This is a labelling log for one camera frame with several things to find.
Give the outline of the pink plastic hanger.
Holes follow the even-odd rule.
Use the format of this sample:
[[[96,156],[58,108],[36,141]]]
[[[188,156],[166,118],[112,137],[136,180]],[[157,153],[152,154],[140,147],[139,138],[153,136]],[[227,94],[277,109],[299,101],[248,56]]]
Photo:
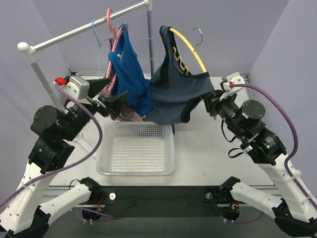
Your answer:
[[[119,41],[119,38],[121,37],[122,33],[123,33],[123,28],[120,27],[119,30],[116,32],[116,29],[114,26],[111,25],[111,20],[110,20],[110,17],[111,17],[111,14],[113,13],[112,9],[111,8],[108,8],[107,9],[107,13],[106,13],[106,22],[107,22],[107,25],[108,25],[108,28],[110,30],[110,32],[113,34],[113,39],[114,39],[114,42],[112,44],[112,48],[111,48],[111,53],[114,53],[115,50],[116,50],[116,47],[117,47],[117,44],[118,44],[118,41]],[[116,74],[114,75],[111,75],[111,67],[112,67],[112,62],[110,60],[108,60],[108,66],[107,66],[107,71],[106,71],[106,77],[107,78],[110,78],[110,83],[105,87],[104,91],[106,93],[107,96],[110,96],[110,93],[111,93],[111,90],[114,86],[114,83],[116,81]]]

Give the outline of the royal blue tank top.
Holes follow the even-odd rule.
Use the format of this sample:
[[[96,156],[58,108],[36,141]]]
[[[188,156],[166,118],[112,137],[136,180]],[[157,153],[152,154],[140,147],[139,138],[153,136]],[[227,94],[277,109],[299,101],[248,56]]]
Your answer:
[[[150,80],[144,77],[129,39],[127,24],[120,26],[121,35],[115,40],[116,46],[108,54],[108,62],[116,78],[106,86],[111,96],[129,92],[126,102],[138,115],[145,116],[153,109]]]

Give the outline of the dark navy tank top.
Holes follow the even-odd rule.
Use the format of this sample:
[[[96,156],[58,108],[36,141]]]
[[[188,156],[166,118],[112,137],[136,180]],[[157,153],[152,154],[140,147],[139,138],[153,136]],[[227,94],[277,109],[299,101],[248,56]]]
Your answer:
[[[201,96],[214,91],[207,72],[192,74],[179,54],[170,26],[161,26],[159,34],[165,49],[162,64],[153,73],[150,91],[153,109],[145,121],[159,125],[188,123],[190,114],[201,101]]]

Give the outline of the yellow plastic hanger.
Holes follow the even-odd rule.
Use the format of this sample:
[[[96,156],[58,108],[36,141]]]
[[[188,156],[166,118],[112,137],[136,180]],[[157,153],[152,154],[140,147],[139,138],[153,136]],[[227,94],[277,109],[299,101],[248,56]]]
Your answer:
[[[176,34],[189,48],[189,50],[192,52],[192,54],[194,55],[197,63],[199,64],[201,70],[203,73],[207,72],[206,67],[203,63],[203,61],[201,60],[201,58],[199,57],[196,49],[192,46],[192,44],[180,33],[178,32],[176,29],[174,28],[170,28],[170,31],[173,32],[174,34]]]

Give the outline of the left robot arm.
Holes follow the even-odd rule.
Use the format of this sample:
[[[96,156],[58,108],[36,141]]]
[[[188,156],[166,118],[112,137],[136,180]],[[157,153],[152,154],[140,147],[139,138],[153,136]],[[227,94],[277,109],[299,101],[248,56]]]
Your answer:
[[[75,95],[67,92],[70,83],[70,77],[54,81],[56,89],[73,102],[72,107],[57,109],[46,105],[34,115],[31,130],[39,138],[17,190],[1,204],[0,230],[8,238],[41,238],[57,218],[75,206],[94,204],[103,197],[101,186],[86,177],[58,197],[41,201],[53,178],[69,169],[66,162],[74,150],[70,142],[88,122],[96,120],[96,113],[118,116],[128,96],[128,92],[113,97],[99,95],[110,83],[109,78],[86,80],[77,87]]]

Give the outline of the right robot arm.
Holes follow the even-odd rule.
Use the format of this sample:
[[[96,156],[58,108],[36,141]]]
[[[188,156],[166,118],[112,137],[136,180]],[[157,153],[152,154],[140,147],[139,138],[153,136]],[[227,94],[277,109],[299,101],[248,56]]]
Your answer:
[[[240,141],[241,153],[249,156],[270,178],[280,196],[257,190],[236,177],[228,178],[220,185],[218,200],[230,204],[220,208],[218,214],[234,222],[238,218],[234,202],[248,204],[273,218],[276,225],[294,238],[317,236],[317,199],[301,180],[301,173],[294,169],[286,148],[279,137],[266,128],[262,121],[264,106],[255,100],[246,100],[241,106],[235,103],[236,95],[224,97],[224,92],[216,90],[202,96],[206,111],[210,116],[220,116]]]

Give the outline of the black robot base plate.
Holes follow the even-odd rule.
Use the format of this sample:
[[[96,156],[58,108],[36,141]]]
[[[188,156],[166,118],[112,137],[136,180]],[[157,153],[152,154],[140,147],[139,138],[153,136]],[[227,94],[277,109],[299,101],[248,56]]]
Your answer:
[[[209,218],[236,204],[220,186],[103,186],[85,206],[101,206],[116,218]]]

